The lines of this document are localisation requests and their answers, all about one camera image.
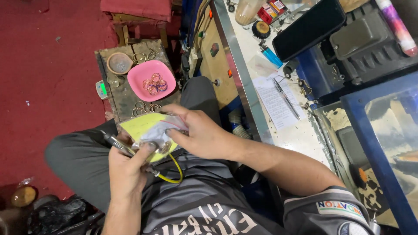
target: man's right hand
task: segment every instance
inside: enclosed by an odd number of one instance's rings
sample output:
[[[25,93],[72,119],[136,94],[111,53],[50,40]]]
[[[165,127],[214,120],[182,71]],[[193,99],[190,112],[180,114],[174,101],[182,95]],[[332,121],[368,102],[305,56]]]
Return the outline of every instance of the man's right hand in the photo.
[[[166,134],[189,153],[206,159],[226,159],[237,161],[237,147],[241,139],[221,127],[203,111],[188,110],[180,105],[167,105],[162,112],[172,112],[180,116],[189,127],[189,136],[175,129]]]

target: pink bowl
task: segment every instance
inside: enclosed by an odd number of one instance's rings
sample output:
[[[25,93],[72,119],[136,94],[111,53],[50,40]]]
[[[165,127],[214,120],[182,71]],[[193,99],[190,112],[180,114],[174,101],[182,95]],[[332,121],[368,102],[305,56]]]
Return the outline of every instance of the pink bowl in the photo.
[[[163,77],[163,80],[167,82],[167,90],[158,92],[156,95],[151,95],[144,89],[143,81],[147,79],[151,80],[151,76],[154,73],[159,73]],[[158,60],[143,62],[131,68],[128,72],[128,82],[135,95],[137,95],[141,100],[147,102],[164,98],[174,91],[177,84],[170,69],[163,62]]]

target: blue lighter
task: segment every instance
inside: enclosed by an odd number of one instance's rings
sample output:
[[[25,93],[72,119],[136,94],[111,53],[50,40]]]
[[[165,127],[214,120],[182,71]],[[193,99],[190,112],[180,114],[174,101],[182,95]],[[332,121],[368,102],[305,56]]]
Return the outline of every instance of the blue lighter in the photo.
[[[262,40],[260,42],[260,44],[258,44],[261,48],[261,52],[262,54],[273,64],[277,65],[279,68],[283,65],[283,62],[277,57],[276,54],[274,54],[274,52],[272,52],[270,50],[270,48],[268,48],[268,46],[264,45],[264,40]]]

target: black phone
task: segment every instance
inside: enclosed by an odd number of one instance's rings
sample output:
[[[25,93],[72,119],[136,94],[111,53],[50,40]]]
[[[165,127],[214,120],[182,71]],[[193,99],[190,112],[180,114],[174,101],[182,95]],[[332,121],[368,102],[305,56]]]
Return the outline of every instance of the black phone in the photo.
[[[340,29],[346,15],[338,0],[321,0],[273,39],[282,62],[288,62]]]

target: digital scale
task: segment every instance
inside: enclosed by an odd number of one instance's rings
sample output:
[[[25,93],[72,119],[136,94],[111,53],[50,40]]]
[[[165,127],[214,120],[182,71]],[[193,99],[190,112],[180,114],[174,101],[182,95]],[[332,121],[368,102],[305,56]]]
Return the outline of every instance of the digital scale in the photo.
[[[107,91],[103,80],[96,82],[96,91],[102,100],[107,99]]]

